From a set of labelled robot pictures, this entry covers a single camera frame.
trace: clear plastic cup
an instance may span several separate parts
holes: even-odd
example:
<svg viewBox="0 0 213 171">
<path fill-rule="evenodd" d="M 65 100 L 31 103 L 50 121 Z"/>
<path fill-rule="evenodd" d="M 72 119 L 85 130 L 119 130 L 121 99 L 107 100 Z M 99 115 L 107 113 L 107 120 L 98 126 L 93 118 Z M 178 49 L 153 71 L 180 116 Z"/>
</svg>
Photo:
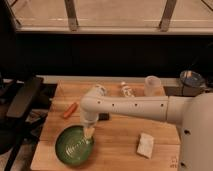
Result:
<svg viewBox="0 0 213 171">
<path fill-rule="evenodd" d="M 145 78 L 144 95 L 159 96 L 162 92 L 162 83 L 160 78 L 156 76 L 148 76 Z"/>
</svg>

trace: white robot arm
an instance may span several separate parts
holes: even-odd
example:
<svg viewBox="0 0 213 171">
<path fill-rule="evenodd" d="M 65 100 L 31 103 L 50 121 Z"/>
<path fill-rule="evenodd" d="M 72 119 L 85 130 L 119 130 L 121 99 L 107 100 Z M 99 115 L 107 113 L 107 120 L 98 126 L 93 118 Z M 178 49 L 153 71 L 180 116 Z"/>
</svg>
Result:
<svg viewBox="0 0 213 171">
<path fill-rule="evenodd" d="M 181 125 L 179 171 L 213 170 L 213 93 L 195 98 L 107 97 L 101 85 L 94 86 L 81 100 L 81 121 L 94 125 L 99 113 L 143 117 Z"/>
</svg>

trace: table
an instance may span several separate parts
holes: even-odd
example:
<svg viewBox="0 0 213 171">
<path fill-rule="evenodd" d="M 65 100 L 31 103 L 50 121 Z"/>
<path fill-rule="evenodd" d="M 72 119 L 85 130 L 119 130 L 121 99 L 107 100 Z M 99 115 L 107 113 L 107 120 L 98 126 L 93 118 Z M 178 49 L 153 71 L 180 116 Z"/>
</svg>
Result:
<svg viewBox="0 0 213 171">
<path fill-rule="evenodd" d="M 102 84 L 109 96 L 122 96 L 119 82 L 59 82 L 40 141 L 31 164 L 32 170 L 42 171 L 176 171 L 180 140 L 176 127 L 167 123 L 110 114 L 109 121 L 97 123 L 95 146 L 88 161 L 80 167 L 64 165 L 55 154 L 59 134 L 71 125 L 79 125 L 80 107 L 68 119 L 61 114 L 94 85 Z M 136 96 L 143 96 L 143 83 L 128 83 Z M 139 135 L 148 133 L 155 138 L 153 155 L 147 159 L 136 153 Z"/>
</svg>

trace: carrot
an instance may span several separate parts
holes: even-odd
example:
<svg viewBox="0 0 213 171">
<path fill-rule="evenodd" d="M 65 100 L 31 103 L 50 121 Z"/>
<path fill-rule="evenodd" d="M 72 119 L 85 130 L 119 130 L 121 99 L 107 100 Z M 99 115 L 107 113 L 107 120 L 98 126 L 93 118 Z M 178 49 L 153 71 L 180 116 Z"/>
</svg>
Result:
<svg viewBox="0 0 213 171">
<path fill-rule="evenodd" d="M 62 114 L 62 118 L 67 119 L 69 118 L 78 108 L 78 104 L 74 102 L 71 106 Z"/>
</svg>

